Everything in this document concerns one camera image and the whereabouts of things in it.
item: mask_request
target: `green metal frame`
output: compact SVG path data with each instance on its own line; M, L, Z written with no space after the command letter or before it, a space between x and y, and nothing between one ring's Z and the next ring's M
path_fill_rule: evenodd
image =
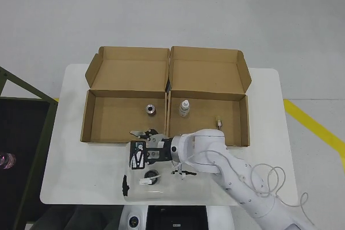
M17 212L17 217L13 225L13 229L24 229L25 222L23 223L23 220L25 221L25 218L26 218L25 213L26 213L26 210L28 210L29 208L26 205L26 201L30 197L33 197L35 195L32 184L36 179L35 178L36 175L39 174L39 171L41 171L41 169L45 167L45 164L46 164L46 160L47 160L46 151L51 141L52 128L55 122L56 109L58 108L57 106L58 103L51 97L42 93L40 90L34 88L30 84L16 77L14 74L8 72L2 67L0 67L0 97L7 80L13 82L14 84L22 87L23 89L41 98L41 99L36 99L36 98L23 98L23 99L30 99L30 100L35 100L35 101L41 100L41 101L46 101L49 103L49 109L47 111L44 126L41 131L39 142L37 144L34 160L30 169L29 176L27 178L27 183L26 183L25 190L22 196L20 207Z

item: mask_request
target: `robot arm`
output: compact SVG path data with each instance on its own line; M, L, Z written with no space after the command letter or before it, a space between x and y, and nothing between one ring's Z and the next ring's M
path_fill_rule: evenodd
M212 173L213 179L263 230L315 229L289 213L252 167L228 152L222 131L203 129L176 136L171 142L171 156L180 164L186 163L197 171Z

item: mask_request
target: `open cardboard box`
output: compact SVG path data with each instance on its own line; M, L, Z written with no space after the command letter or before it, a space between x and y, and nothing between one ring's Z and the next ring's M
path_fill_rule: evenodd
M249 146L246 91L252 80L241 51L172 47L169 69L167 136L216 129L215 117L220 116L226 145ZM181 117L185 99L190 111Z
M169 58L165 48L101 47L86 72L90 90L80 140L127 143L136 140L130 131L166 133ZM153 117L145 111L149 104Z

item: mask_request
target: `white label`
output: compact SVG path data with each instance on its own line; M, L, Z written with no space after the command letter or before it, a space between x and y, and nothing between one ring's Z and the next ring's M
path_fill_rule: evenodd
M144 178L139 180L139 185L151 185L152 181L149 178Z

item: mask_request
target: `gray floor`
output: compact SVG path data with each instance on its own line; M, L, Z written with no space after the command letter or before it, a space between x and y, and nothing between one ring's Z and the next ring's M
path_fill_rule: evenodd
M67 65L89 63L102 45L241 49L250 67L277 69L284 98L345 142L345 0L0 1L0 65L53 97ZM13 88L4 94L27 95ZM288 115L287 124L305 210L320 229L345 229L338 153ZM233 215L237 229L258 229L241 209Z

